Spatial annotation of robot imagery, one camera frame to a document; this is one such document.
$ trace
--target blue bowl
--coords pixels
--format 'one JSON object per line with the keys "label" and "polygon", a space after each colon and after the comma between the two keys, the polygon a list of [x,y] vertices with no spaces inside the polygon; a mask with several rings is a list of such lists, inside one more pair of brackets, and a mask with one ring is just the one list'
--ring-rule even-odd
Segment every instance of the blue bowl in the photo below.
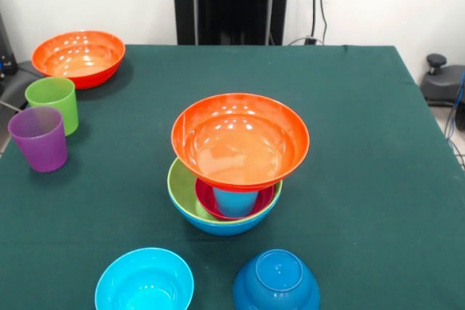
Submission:
{"label": "blue bowl", "polygon": [[287,250],[268,250],[238,273],[236,310],[318,310],[320,290],[310,270]]}
{"label": "blue bowl", "polygon": [[260,223],[275,207],[281,195],[283,181],[275,184],[271,202],[261,211],[238,219],[221,221],[208,213],[195,195],[195,176],[176,159],[168,172],[168,193],[174,206],[194,226],[212,235],[231,236],[246,232]]}
{"label": "blue bowl", "polygon": [[186,310],[194,279],[186,262],[162,248],[133,250],[116,259],[95,290],[97,310]]}

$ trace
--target bowl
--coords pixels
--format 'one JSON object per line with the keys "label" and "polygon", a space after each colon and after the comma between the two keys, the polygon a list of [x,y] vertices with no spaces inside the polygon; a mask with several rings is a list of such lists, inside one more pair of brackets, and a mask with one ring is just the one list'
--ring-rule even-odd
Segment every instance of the bowl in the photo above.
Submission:
{"label": "bowl", "polygon": [[281,195],[283,182],[275,184],[275,194],[270,204],[261,211],[237,221],[221,221],[208,213],[195,196],[195,176],[176,159],[168,172],[168,193],[179,212],[198,229],[212,235],[231,236],[242,234],[262,221],[275,207]]}
{"label": "bowl", "polygon": [[234,281],[237,310],[318,310],[320,290],[312,272],[287,250],[268,250],[249,261]]}
{"label": "bowl", "polygon": [[279,182],[305,159],[310,135],[291,108],[256,94],[219,94],[176,119],[171,143],[200,179],[229,192],[253,192]]}
{"label": "bowl", "polygon": [[[263,210],[265,207],[267,207],[267,205],[269,205],[271,200],[273,199],[274,194],[275,194],[274,186],[260,190],[256,197],[254,208],[252,209],[252,212],[250,214],[251,215],[255,214]],[[222,214],[217,207],[217,202],[215,200],[215,196],[213,193],[213,187],[208,185],[207,183],[205,183],[199,178],[195,180],[195,196],[197,197],[197,200],[201,203],[203,208],[205,208],[207,212],[209,212],[212,216],[218,219],[226,220],[226,221],[236,221],[238,219],[247,218],[247,217],[232,218],[232,217],[228,217]]]}
{"label": "bowl", "polygon": [[97,310],[185,310],[194,293],[186,262],[163,248],[133,250],[116,259],[95,290]]}
{"label": "bowl", "polygon": [[35,69],[45,76],[69,78],[77,89],[106,82],[123,60],[125,46],[113,34],[80,30],[50,38],[32,55]]}

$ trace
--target orange bowl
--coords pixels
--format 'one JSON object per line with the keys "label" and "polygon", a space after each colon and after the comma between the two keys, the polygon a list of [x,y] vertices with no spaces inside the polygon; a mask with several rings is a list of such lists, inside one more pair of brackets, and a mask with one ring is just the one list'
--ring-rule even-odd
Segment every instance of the orange bowl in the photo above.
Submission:
{"label": "orange bowl", "polygon": [[305,159],[310,135],[291,108],[256,94],[219,94],[184,110],[171,131],[178,158],[232,192],[270,187]]}
{"label": "orange bowl", "polygon": [[45,76],[69,78],[77,89],[106,82],[123,60],[125,46],[116,36],[79,30],[48,39],[34,50],[32,64]]}

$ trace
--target plastic cup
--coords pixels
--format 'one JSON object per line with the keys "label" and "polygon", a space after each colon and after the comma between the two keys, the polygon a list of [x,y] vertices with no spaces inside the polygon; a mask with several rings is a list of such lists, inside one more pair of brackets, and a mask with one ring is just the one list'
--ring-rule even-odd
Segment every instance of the plastic cup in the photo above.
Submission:
{"label": "plastic cup", "polygon": [[66,163],[65,129],[58,110],[26,109],[9,121],[8,131],[33,170],[52,172]]}
{"label": "plastic cup", "polygon": [[246,217],[254,209],[259,192],[228,192],[213,188],[218,210],[226,217]]}
{"label": "plastic cup", "polygon": [[79,125],[78,104],[74,82],[66,78],[42,78],[25,91],[31,107],[46,106],[58,109],[63,115],[65,135],[72,134]]}

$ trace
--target table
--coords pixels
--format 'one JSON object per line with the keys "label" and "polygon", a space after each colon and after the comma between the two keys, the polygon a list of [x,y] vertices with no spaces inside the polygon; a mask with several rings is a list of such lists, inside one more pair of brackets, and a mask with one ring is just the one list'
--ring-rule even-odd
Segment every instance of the table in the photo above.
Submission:
{"label": "table", "polygon": [[[312,145],[258,227],[215,237],[170,202],[170,131],[229,91],[292,107]],[[465,176],[395,48],[128,46],[78,107],[65,167],[35,173],[13,143],[0,159],[4,309],[93,309],[105,268],[147,246],[189,263],[195,310],[233,309],[236,272],[269,248],[311,268],[322,310],[465,309]]]}

